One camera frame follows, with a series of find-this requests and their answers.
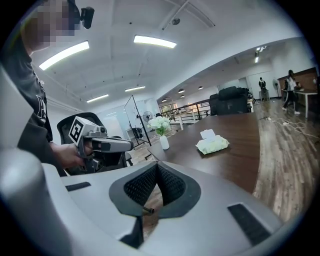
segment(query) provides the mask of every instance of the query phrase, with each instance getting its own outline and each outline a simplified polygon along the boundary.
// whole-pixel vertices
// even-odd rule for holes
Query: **metal stand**
[[[135,132],[134,132],[134,130],[133,130],[133,128],[132,128],[132,125],[131,125],[131,123],[130,123],[130,119],[129,119],[129,117],[128,117],[128,121],[129,121],[130,128],[131,128],[131,130],[132,130],[132,132],[133,132],[133,134],[134,134],[134,138],[135,138],[135,141],[136,141],[136,143],[137,143],[137,145],[135,145],[135,146],[133,147],[133,149],[135,149],[136,147],[138,147],[138,146],[140,146],[140,145],[142,145],[142,144],[145,144],[145,143],[149,143],[149,145],[152,146],[152,145],[151,145],[151,142],[150,142],[150,139],[149,139],[149,136],[148,136],[148,134],[147,134],[147,131],[146,131],[144,122],[142,121],[141,116],[140,116],[140,114],[139,114],[139,111],[138,111],[138,108],[137,108],[137,104],[136,104],[136,101],[135,101],[135,98],[134,98],[133,95],[131,95],[131,97],[129,98],[129,100],[126,102],[124,108],[126,108],[128,102],[130,101],[131,98],[133,99],[133,102],[134,102],[134,105],[135,105],[135,109],[136,109],[136,111],[137,111],[137,115],[136,115],[137,117],[136,117],[136,118],[139,118],[139,119],[140,119],[140,123],[142,124],[142,128],[143,128],[144,133],[145,133],[145,136],[146,136],[146,138],[147,138],[147,141],[146,141],[146,140],[144,140],[144,139],[141,139],[141,138],[137,138],[137,137],[136,137]],[[148,157],[150,157],[150,156],[151,156],[151,154],[148,154],[147,156],[144,157],[144,159],[145,159],[145,160],[148,160]]]

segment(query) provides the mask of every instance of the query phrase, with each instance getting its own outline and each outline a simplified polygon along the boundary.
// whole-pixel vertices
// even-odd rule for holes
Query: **dark wood tabletop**
[[[202,154],[196,144],[200,132],[213,129],[229,141],[227,148]],[[260,137],[255,113],[207,116],[168,138],[170,148],[163,150],[160,142],[148,147],[158,161],[193,168],[234,182],[253,193],[259,169]]]

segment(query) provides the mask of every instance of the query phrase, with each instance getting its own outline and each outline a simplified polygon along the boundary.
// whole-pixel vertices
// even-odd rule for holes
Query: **hand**
[[[63,169],[67,169],[74,166],[85,166],[84,160],[79,156],[77,147],[75,144],[63,144],[57,145],[50,142],[50,147],[54,153],[55,158],[61,164]],[[84,144],[84,152],[86,155],[90,155],[93,151],[92,143],[90,141]]]

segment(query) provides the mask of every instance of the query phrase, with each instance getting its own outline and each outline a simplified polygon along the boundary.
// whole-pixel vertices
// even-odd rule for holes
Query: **ceiling light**
[[[96,97],[96,98],[93,98],[93,99],[89,99],[89,100],[87,100],[86,102],[87,102],[87,103],[90,103],[90,102],[93,102],[93,101],[96,101],[96,100],[100,100],[100,99],[102,99],[102,98],[104,98],[104,97],[108,97],[108,96],[109,96],[109,94],[102,95],[102,96],[100,96],[100,97]]]
[[[134,43],[142,43],[142,44],[150,44],[150,45],[157,45],[157,46],[164,46],[164,47],[169,47],[169,48],[175,48],[177,45],[174,42],[158,39],[158,38],[153,38],[153,37],[148,37],[148,36],[141,36],[141,35],[136,35],[133,40]]]
[[[130,91],[134,91],[134,90],[138,90],[138,89],[143,89],[145,88],[145,86],[140,86],[140,87],[135,87],[135,88],[131,88],[131,89],[126,89],[125,92],[130,92]]]
[[[80,51],[89,49],[89,43],[88,41],[84,41],[82,43],[79,43],[77,45],[74,45],[68,49],[65,49],[59,53],[57,53],[56,55],[52,56],[51,58],[49,58],[48,60],[46,60],[44,63],[42,63],[39,68],[42,70],[46,70],[47,68],[49,68],[50,66],[52,66],[53,64],[57,63],[58,61],[61,61],[62,59],[78,53]]]

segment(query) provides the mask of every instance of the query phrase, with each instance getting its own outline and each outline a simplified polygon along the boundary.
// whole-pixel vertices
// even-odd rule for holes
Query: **black pants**
[[[288,93],[288,98],[286,99],[283,107],[286,109],[289,102],[293,102],[294,110],[298,111],[298,97],[295,95],[295,93],[292,90],[289,90],[287,93]]]

